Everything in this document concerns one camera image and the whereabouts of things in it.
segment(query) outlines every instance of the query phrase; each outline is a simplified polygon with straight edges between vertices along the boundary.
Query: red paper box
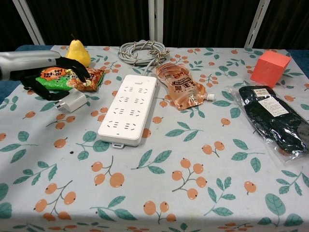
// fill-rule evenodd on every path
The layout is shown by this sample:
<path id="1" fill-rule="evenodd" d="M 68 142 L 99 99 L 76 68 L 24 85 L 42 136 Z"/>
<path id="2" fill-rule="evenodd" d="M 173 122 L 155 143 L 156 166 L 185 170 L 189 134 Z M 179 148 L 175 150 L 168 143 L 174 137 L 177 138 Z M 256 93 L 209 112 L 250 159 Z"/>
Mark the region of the red paper box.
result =
<path id="1" fill-rule="evenodd" d="M 257 61 L 250 79 L 273 88 L 281 78 L 290 60 L 291 57 L 266 51 Z"/>

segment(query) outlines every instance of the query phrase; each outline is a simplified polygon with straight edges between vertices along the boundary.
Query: power strip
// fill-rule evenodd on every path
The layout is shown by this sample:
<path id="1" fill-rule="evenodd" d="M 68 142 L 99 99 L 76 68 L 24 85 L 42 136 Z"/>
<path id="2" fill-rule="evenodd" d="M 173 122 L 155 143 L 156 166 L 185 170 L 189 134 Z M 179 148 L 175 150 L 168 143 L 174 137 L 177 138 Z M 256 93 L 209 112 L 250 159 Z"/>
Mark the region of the power strip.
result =
<path id="1" fill-rule="evenodd" d="M 155 77 L 127 75 L 98 129 L 100 139 L 115 148 L 138 146 L 155 87 Z"/>

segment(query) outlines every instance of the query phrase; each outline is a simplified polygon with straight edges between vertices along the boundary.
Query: pear stem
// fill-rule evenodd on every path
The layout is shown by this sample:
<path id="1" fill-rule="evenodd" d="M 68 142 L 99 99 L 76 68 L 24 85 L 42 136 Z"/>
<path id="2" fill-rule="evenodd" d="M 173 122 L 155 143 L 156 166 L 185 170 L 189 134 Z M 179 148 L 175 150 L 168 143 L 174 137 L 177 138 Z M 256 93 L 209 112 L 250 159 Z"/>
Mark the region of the pear stem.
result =
<path id="1" fill-rule="evenodd" d="M 76 40 L 75 36 L 71 33 L 71 36 L 73 37 L 74 40 Z"/>

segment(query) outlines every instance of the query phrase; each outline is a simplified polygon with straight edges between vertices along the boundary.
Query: juice pouch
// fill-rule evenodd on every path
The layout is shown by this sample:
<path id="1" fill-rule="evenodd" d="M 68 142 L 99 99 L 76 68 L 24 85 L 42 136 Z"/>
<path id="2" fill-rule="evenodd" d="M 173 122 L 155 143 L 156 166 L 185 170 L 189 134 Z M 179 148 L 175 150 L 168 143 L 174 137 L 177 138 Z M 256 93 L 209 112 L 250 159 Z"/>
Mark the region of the juice pouch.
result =
<path id="1" fill-rule="evenodd" d="M 200 105 L 208 100 L 205 87 L 192 79 L 191 73 L 183 65 L 163 64 L 156 68 L 156 75 L 169 89 L 178 110 Z"/>
<path id="2" fill-rule="evenodd" d="M 87 71 L 90 78 L 86 78 L 85 83 L 81 82 L 71 69 L 57 67 L 43 70 L 36 80 L 51 90 L 71 90 L 75 88 L 79 91 L 97 91 L 102 82 L 104 71 L 90 68 L 87 68 Z"/>

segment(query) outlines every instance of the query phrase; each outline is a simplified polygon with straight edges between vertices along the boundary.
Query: green snack bag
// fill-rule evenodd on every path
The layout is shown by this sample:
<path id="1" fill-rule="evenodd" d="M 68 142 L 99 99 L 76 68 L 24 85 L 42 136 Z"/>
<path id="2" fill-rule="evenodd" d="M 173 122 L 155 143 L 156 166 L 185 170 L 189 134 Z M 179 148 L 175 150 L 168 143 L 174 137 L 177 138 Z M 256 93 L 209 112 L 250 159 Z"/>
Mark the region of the green snack bag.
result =
<path id="1" fill-rule="evenodd" d="M 85 83 L 81 82 L 71 69 L 58 67 L 43 70 L 36 80 L 47 89 L 52 90 L 71 90 L 75 88 L 79 91 L 97 91 L 103 80 L 104 70 L 87 68 L 87 71 L 90 78 L 87 78 Z"/>

